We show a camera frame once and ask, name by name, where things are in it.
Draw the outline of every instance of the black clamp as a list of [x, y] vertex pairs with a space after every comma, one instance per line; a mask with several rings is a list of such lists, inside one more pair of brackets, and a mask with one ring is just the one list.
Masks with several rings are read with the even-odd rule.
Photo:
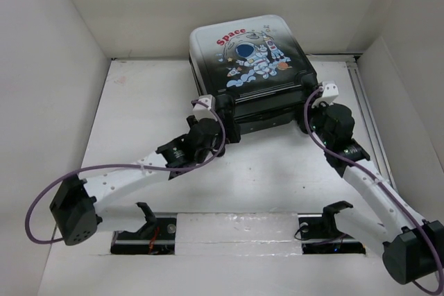
[[138, 202], [136, 205], [144, 212], [146, 223], [135, 233], [137, 238], [145, 239], [154, 233], [157, 227], [157, 218], [146, 202]]
[[322, 213], [322, 219], [324, 228], [331, 234], [337, 234], [340, 231], [336, 228], [336, 222], [334, 221], [334, 215], [338, 214], [340, 211], [353, 208], [353, 205], [346, 201], [338, 201], [334, 204], [329, 204], [325, 206]]

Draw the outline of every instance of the black arm joint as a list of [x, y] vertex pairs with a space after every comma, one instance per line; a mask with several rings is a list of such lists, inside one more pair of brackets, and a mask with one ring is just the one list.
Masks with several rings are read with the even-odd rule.
[[185, 168], [205, 161], [209, 153], [220, 147], [221, 128], [214, 119], [199, 121], [189, 117], [191, 125], [187, 134], [181, 135], [155, 151], [162, 154], [169, 168]]
[[[424, 224], [422, 230], [432, 241], [441, 263], [444, 263], [444, 226], [434, 221]], [[404, 230], [393, 242], [385, 242], [382, 261], [387, 272], [399, 284], [407, 284], [437, 271], [432, 253], [417, 229]]]
[[[369, 160], [370, 155], [353, 138], [355, 120], [351, 110], [342, 104], [317, 107], [311, 112], [310, 126], [332, 152], [353, 162]], [[350, 164], [325, 153], [329, 165], [343, 177]]]
[[76, 245], [86, 241], [97, 231], [102, 221], [96, 215], [94, 203], [83, 186], [85, 180], [73, 175], [62, 182], [49, 209], [66, 245]]

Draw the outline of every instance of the red wire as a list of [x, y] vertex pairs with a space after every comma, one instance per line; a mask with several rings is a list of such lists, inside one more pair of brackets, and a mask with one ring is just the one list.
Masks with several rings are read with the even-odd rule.
[[160, 228], [157, 227], [157, 229], [154, 232], [154, 236], [152, 237], [152, 239], [150, 240], [150, 243], [148, 245], [148, 247], [150, 248], [150, 250], [148, 251], [148, 254], [151, 254], [151, 252], [153, 251], [154, 242], [155, 242], [155, 239], [157, 238], [157, 236], [159, 235], [159, 231], [160, 231]]

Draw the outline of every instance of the rocket illustration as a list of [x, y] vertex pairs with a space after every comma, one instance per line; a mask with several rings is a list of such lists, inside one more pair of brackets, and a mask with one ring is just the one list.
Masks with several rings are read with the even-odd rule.
[[264, 39], [264, 42], [267, 46], [267, 48], [270, 50], [271, 52], [271, 57], [274, 61], [279, 61], [286, 59], [284, 53], [278, 49], [278, 47], [276, 46], [275, 42], [273, 41], [273, 39], [268, 36], [264, 31], [262, 31], [262, 38]]

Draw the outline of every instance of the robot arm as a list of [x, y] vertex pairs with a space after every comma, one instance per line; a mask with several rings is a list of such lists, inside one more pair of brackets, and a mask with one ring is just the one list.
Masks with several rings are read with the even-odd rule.
[[[134, 164], [115, 165], [124, 167], [123, 170], [84, 180], [73, 175], [62, 182], [50, 210], [66, 245], [82, 243], [95, 232], [110, 229], [149, 234], [154, 227], [154, 215], [146, 204], [138, 202], [130, 208], [131, 212], [107, 207], [145, 186], [173, 179], [208, 163], [205, 159], [209, 153], [222, 156], [225, 140], [239, 142], [233, 100], [229, 96], [218, 100], [213, 96], [201, 96], [199, 102], [210, 108], [200, 104], [194, 106], [194, 115], [187, 119], [188, 134], [160, 146]], [[221, 123], [216, 121], [215, 114]]]
[[[426, 221], [379, 174], [369, 154], [352, 138], [355, 121], [350, 109], [331, 104], [337, 95], [336, 85], [324, 82], [305, 125], [323, 142], [324, 146], [317, 144], [325, 151], [329, 165], [359, 192], [380, 222], [363, 216], [348, 202], [337, 202], [323, 210], [325, 228], [368, 246], [382, 257], [388, 273], [400, 284], [435, 272], [436, 258], [430, 245], [438, 260], [444, 261], [444, 226], [439, 221]], [[423, 233], [432, 244], [427, 244]]]

